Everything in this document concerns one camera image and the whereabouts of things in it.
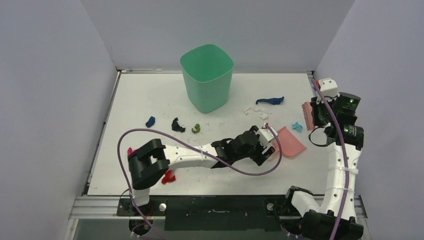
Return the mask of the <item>pink hand brush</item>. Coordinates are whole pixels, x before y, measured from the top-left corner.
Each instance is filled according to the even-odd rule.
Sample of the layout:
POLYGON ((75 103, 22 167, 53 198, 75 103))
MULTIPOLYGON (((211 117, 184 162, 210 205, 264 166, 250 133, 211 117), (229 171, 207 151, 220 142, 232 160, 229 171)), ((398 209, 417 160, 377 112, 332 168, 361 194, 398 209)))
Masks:
POLYGON ((308 131, 312 131, 315 128, 313 120, 313 108, 310 102, 306 101, 302 105, 303 117, 305 120, 306 128, 308 131))

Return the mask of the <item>green plastic bin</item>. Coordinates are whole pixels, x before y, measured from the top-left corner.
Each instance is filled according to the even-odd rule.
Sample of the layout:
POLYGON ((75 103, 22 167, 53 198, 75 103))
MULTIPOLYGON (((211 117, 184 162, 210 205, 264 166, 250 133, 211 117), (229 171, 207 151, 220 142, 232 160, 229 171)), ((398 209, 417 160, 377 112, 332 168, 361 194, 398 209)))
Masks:
POLYGON ((205 44, 179 62, 188 99, 199 112, 211 113, 227 103, 235 64, 223 49, 205 44))

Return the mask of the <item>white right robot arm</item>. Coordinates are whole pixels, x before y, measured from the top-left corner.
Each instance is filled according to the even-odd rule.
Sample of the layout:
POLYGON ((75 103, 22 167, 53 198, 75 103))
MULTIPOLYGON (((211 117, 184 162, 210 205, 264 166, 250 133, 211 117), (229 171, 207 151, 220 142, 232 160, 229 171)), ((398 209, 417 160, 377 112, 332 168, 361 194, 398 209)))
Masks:
POLYGON ((310 190, 291 186, 283 199, 283 210, 299 214, 298 220, 282 220, 291 236, 311 240, 359 240, 364 227, 355 212, 355 180, 364 146, 364 129, 356 126, 360 97, 340 92, 334 97, 318 96, 310 101, 313 124, 323 128, 328 151, 328 175, 322 203, 310 190))

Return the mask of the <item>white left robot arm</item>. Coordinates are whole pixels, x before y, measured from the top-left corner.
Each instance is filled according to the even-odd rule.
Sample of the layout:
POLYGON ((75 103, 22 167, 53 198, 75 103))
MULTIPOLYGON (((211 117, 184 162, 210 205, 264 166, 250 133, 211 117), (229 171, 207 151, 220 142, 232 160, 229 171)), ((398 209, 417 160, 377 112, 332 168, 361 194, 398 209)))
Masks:
POLYGON ((253 125, 235 138, 224 138, 201 146, 165 145, 155 138, 128 154, 131 177, 129 208, 136 215, 149 210, 150 188, 159 182, 167 171, 182 168, 217 169, 232 166, 243 159, 251 159, 261 166, 274 152, 272 142, 278 132, 265 124, 253 125))

